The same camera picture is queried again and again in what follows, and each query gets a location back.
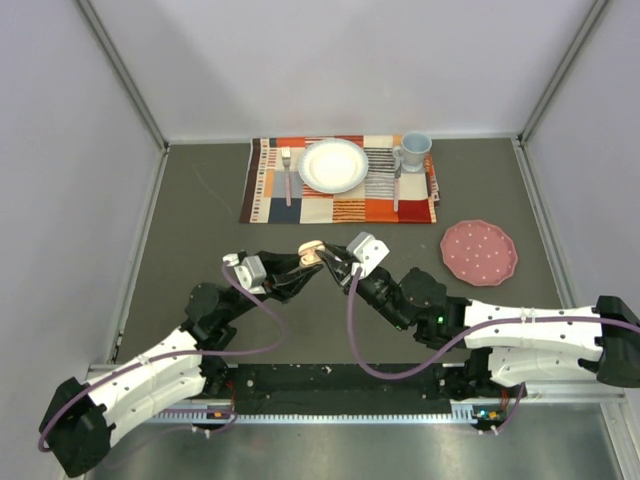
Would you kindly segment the aluminium frame post left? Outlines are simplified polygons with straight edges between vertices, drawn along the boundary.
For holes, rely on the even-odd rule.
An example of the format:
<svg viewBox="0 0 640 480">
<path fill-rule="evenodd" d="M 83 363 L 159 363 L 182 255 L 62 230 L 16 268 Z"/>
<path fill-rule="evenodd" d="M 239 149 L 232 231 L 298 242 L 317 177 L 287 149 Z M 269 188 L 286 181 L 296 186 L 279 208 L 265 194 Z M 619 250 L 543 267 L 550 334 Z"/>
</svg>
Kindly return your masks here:
<svg viewBox="0 0 640 480">
<path fill-rule="evenodd" d="M 169 148 L 169 142 L 161 132 L 157 121 L 144 100 L 93 2 L 89 0 L 74 0 L 73 4 L 78 9 L 86 26 L 97 41 L 107 63 L 145 130 L 153 139 L 156 146 L 161 151 L 166 151 Z"/>
</svg>

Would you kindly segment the aluminium frame post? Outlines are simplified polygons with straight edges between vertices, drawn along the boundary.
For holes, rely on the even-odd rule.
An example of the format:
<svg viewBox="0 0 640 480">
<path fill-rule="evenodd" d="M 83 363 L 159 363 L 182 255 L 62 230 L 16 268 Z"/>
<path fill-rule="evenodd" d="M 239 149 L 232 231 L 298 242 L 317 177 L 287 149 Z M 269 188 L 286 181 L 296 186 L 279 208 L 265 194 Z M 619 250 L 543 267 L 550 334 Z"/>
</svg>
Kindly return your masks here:
<svg viewBox="0 0 640 480">
<path fill-rule="evenodd" d="M 571 42 L 554 70 L 542 95 L 536 102 L 522 131 L 517 135 L 518 145 L 521 148 L 524 148 L 535 134 L 539 124 L 567 80 L 580 54 L 606 16 L 612 4 L 613 2 L 611 0 L 596 0 L 591 3 L 590 8 L 581 21 L 575 35 L 572 37 Z"/>
<path fill-rule="evenodd" d="M 97 41 L 107 63 L 145 130 L 153 139 L 156 146 L 161 151 L 166 151 L 169 148 L 169 142 L 161 132 L 157 121 L 144 100 L 93 2 L 89 0 L 74 0 L 73 4 L 78 9 L 86 26 Z"/>
</svg>

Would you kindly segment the pink dotted plate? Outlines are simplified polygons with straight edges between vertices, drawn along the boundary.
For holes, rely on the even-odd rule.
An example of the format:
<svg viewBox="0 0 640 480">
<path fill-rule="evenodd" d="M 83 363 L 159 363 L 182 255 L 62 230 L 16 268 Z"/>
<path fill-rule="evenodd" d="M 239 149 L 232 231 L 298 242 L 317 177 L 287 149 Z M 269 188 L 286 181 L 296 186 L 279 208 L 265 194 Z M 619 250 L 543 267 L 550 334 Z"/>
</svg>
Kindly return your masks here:
<svg viewBox="0 0 640 480">
<path fill-rule="evenodd" d="M 499 286 L 514 274 L 518 254 L 511 237 L 482 220 L 448 228 L 441 241 L 443 264 L 459 280 L 475 287 Z"/>
</svg>

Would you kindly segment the light blue mug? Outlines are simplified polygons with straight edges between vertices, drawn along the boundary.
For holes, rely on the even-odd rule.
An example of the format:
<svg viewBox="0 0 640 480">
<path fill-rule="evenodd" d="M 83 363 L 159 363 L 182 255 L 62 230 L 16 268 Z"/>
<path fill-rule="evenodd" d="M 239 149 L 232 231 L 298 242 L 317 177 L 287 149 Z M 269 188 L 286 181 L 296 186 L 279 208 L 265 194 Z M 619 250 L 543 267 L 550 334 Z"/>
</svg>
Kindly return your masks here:
<svg viewBox="0 0 640 480">
<path fill-rule="evenodd" d="M 432 139 L 428 134 L 420 131 L 404 134 L 392 150 L 396 168 L 408 173 L 422 172 L 431 148 Z"/>
</svg>

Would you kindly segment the aluminium frame post right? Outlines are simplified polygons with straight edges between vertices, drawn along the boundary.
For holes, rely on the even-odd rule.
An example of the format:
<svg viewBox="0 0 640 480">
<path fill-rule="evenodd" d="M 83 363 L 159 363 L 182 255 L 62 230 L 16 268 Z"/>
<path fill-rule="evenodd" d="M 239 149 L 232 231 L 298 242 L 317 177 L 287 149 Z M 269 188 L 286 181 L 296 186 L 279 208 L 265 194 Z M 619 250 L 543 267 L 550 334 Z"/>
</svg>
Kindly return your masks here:
<svg viewBox="0 0 640 480">
<path fill-rule="evenodd" d="M 590 8 L 581 21 L 575 35 L 572 37 L 571 42 L 554 70 L 542 95 L 536 102 L 522 131 L 517 135 L 518 145 L 521 148 L 524 148 L 535 134 L 539 124 L 567 80 L 580 54 L 606 16 L 612 4 L 613 2 L 611 0 L 596 0 L 591 3 Z"/>
</svg>

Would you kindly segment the pink handled metal fork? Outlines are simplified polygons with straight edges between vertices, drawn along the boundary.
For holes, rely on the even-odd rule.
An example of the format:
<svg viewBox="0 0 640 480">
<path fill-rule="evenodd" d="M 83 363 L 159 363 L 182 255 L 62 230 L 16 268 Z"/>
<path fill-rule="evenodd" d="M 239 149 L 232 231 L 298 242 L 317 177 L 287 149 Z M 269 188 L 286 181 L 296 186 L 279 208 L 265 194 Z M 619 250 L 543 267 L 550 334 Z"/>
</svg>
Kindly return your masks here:
<svg viewBox="0 0 640 480">
<path fill-rule="evenodd" d="M 285 184 L 285 200 L 286 206 L 290 208 L 292 206 L 292 195 L 291 195 L 291 175 L 290 175 L 290 167 L 291 167 L 291 151 L 289 146 L 282 147 L 280 149 L 281 152 L 281 162 L 284 169 L 284 184 Z"/>
</svg>

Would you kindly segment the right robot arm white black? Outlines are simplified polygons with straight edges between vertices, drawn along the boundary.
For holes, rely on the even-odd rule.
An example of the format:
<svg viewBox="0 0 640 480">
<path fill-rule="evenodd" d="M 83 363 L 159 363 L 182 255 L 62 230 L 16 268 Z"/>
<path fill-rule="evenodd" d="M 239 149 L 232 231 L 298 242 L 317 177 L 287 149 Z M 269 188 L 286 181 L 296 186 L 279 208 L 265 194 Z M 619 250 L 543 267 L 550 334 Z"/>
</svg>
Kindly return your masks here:
<svg viewBox="0 0 640 480">
<path fill-rule="evenodd" d="M 404 380 L 435 365 L 457 346 L 470 351 L 459 386 L 487 396 L 500 386 L 583 378 L 619 388 L 639 385 L 639 319 L 618 297 L 593 306 L 539 309 L 450 296 L 444 284 L 414 267 L 400 280 L 381 267 L 379 240 L 362 248 L 327 244 L 316 254 L 347 294 L 347 332 L 357 364 L 381 380 Z M 354 303 L 361 298 L 399 331 L 432 349 L 427 361 L 400 373 L 371 367 L 355 339 Z"/>
</svg>

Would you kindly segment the beige case with black oval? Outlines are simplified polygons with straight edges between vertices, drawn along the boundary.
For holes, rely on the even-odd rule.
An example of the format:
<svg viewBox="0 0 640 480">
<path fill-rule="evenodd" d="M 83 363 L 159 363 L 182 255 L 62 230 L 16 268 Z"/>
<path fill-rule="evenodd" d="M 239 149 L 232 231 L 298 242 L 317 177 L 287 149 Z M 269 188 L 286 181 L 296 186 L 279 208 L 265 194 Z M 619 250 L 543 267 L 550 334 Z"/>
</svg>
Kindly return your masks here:
<svg viewBox="0 0 640 480">
<path fill-rule="evenodd" d="M 303 243 L 298 248 L 299 266 L 301 268 L 310 268 L 321 264 L 322 259 L 318 251 L 325 251 L 325 245 L 321 240 L 312 240 Z"/>
</svg>

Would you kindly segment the pink handled knife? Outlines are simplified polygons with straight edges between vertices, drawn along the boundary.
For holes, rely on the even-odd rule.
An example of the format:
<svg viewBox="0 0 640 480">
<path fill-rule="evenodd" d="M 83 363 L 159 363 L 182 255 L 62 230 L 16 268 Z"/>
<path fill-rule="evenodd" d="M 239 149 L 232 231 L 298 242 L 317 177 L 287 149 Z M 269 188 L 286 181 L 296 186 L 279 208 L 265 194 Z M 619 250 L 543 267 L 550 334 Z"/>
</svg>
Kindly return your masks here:
<svg viewBox="0 0 640 480">
<path fill-rule="evenodd" d="M 400 194 L 400 178 L 401 178 L 401 166 L 396 167 L 394 174 L 394 191 L 393 191 L 393 211 L 399 211 L 399 194 Z"/>
</svg>

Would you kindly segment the white plate with blue rim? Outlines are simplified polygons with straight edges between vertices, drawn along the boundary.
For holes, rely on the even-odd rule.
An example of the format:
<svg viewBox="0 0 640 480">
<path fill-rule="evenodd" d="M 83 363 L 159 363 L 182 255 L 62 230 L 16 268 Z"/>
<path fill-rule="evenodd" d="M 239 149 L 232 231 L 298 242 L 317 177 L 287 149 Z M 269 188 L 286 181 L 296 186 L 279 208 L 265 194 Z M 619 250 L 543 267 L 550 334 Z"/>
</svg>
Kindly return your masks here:
<svg viewBox="0 0 640 480">
<path fill-rule="evenodd" d="M 298 160 L 304 184 L 323 194 L 345 193 L 360 185 L 369 170 L 369 159 L 355 143 L 338 138 L 308 146 Z"/>
</svg>

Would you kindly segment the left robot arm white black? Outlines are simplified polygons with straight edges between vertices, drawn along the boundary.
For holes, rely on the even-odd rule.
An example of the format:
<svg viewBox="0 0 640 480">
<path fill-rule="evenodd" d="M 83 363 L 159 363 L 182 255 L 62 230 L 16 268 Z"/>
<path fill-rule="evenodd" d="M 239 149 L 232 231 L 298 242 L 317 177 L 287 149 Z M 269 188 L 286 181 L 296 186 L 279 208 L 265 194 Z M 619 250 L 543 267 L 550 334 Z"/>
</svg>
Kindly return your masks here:
<svg viewBox="0 0 640 480">
<path fill-rule="evenodd" d="M 266 302 L 286 303 L 321 271 L 297 254 L 261 251 L 224 257 L 227 285 L 203 282 L 189 294 L 185 320 L 129 362 L 91 380 L 60 384 L 39 426 L 38 449 L 52 453 L 70 478 L 97 466 L 131 430 L 173 404 L 216 396 L 226 387 L 233 321 L 255 307 L 279 328 Z"/>
</svg>

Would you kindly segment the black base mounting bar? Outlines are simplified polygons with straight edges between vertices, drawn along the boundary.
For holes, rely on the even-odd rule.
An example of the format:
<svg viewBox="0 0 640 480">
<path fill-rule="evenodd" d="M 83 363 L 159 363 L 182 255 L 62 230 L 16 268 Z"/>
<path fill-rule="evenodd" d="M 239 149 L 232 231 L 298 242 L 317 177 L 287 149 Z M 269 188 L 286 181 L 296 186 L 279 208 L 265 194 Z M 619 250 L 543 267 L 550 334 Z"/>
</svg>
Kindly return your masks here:
<svg viewBox="0 0 640 480">
<path fill-rule="evenodd" d="M 409 378 L 382 380 L 355 364 L 241 364 L 227 370 L 244 415 L 394 415 L 449 413 L 475 398 L 458 367 L 439 364 Z"/>
</svg>

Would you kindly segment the multicoloured patchwork placemat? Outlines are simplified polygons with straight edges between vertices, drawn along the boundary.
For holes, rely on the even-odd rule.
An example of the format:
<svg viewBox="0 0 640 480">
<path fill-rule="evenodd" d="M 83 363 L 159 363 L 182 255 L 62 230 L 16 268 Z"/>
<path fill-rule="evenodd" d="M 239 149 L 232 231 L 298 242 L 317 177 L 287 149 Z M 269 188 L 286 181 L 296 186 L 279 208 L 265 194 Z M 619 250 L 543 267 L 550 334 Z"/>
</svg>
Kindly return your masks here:
<svg viewBox="0 0 640 480">
<path fill-rule="evenodd" d="M 400 135 L 252 140 L 239 221 L 245 224 L 434 224 L 432 156 L 397 165 Z"/>
</svg>

